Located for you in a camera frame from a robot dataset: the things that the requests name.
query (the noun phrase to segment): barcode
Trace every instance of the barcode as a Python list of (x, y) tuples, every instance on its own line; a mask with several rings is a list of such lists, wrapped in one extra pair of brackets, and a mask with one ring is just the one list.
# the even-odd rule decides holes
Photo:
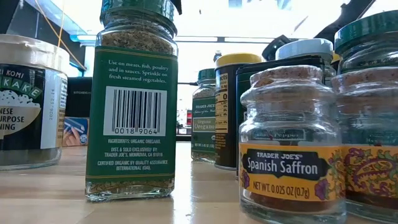
[(167, 91), (106, 87), (104, 135), (165, 136)]

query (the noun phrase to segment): furikake jar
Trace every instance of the furikake jar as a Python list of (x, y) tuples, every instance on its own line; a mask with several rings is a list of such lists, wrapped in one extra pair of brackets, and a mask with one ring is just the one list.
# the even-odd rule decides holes
[(0, 35), (0, 170), (56, 164), (62, 153), (69, 54)]
[(242, 209), (270, 223), (344, 223), (345, 173), (335, 94), (314, 66), (254, 74), (241, 97)]
[(163, 197), (174, 189), (177, 30), (169, 0), (103, 1), (86, 197)]
[(194, 161), (216, 161), (216, 74), (214, 68), (199, 71), (199, 88), (192, 95), (191, 158)]
[(398, 217), (398, 11), (336, 33), (342, 59), (332, 79), (345, 145), (347, 210), (396, 223)]

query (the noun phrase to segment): orange label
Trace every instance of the orange label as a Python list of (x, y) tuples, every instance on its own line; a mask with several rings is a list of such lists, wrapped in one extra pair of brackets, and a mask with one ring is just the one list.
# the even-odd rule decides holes
[(344, 146), (347, 190), (398, 198), (398, 147)]
[(345, 196), (341, 146), (239, 144), (239, 184), (267, 197), (306, 202)]

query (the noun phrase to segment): yellow lid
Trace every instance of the yellow lid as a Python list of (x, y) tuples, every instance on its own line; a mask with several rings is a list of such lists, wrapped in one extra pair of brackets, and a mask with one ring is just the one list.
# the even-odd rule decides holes
[(340, 60), (340, 56), (336, 53), (333, 52), (333, 59), (331, 60), (331, 63)]
[(250, 53), (235, 53), (228, 54), (219, 57), (216, 61), (216, 67), (224, 65), (231, 65), (235, 63), (259, 63), (262, 62), (262, 58), (255, 54)]

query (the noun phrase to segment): green lid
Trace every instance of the green lid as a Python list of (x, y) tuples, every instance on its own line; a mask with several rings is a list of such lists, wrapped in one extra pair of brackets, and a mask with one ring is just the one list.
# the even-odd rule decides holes
[(342, 54), (352, 40), (367, 36), (398, 31), (398, 10), (382, 12), (354, 21), (341, 28), (335, 35), (335, 52)]
[(170, 0), (103, 0), (101, 16), (104, 12), (137, 9), (151, 11), (168, 18), (173, 22), (174, 5)]
[(207, 68), (199, 71), (198, 81), (215, 79), (215, 78), (216, 78), (216, 73), (214, 72), (214, 68)]

